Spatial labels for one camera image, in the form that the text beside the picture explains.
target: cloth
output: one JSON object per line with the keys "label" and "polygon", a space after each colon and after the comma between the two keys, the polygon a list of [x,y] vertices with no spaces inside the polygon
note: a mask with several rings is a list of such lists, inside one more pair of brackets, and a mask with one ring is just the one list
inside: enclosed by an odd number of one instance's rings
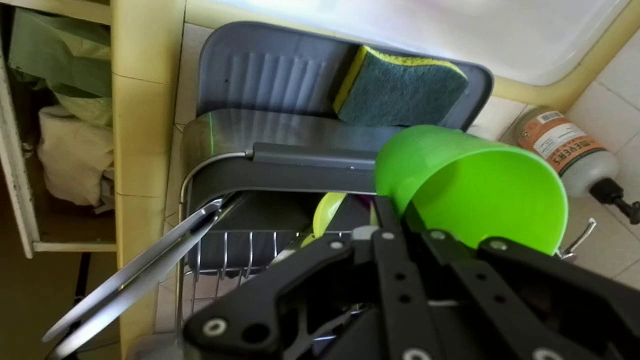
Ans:
{"label": "cloth", "polygon": [[10,68],[17,80],[50,87],[83,122],[111,122],[110,56],[110,31],[103,25],[16,9]]}
{"label": "cloth", "polygon": [[73,118],[62,105],[39,109],[39,129],[38,158],[47,191],[77,205],[101,205],[101,177],[113,164],[111,131]]}

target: green sponge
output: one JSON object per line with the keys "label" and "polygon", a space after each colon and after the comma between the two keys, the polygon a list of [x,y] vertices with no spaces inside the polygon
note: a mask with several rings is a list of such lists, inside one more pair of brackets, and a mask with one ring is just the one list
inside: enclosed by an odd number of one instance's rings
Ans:
{"label": "green sponge", "polygon": [[342,122],[359,125],[438,123],[464,89],[466,76],[452,61],[361,45],[333,109]]}

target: dish drying rack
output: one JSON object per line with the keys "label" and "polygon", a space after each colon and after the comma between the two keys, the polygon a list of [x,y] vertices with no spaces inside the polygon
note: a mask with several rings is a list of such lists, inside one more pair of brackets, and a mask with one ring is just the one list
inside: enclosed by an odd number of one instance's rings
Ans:
{"label": "dish drying rack", "polygon": [[[220,220],[181,259],[177,324],[295,248],[321,193],[374,193],[376,154],[400,127],[335,119],[332,99],[358,45],[256,21],[222,25],[206,39],[200,116],[181,134],[180,218],[214,198],[235,204],[231,220]],[[466,129],[487,99],[491,73],[455,66],[467,87],[436,125]],[[367,212],[358,210],[330,232],[365,223]]]}

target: green cup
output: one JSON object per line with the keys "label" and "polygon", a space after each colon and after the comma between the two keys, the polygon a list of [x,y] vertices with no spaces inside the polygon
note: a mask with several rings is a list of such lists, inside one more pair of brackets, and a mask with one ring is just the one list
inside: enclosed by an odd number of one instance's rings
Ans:
{"label": "green cup", "polygon": [[424,226],[472,248],[504,236],[553,254],[568,218],[562,181],[542,158],[438,125],[411,125],[383,144],[376,191],[400,214],[411,202]]}

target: bottle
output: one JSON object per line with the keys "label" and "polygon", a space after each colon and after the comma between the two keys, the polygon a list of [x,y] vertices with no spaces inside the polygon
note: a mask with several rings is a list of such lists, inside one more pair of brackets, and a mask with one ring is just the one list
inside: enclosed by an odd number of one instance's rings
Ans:
{"label": "bottle", "polygon": [[640,202],[624,202],[624,189],[613,180],[617,158],[562,111],[533,107],[516,119],[514,136],[517,146],[535,152],[560,174],[568,195],[591,193],[599,204],[617,205],[629,223],[640,223]]}

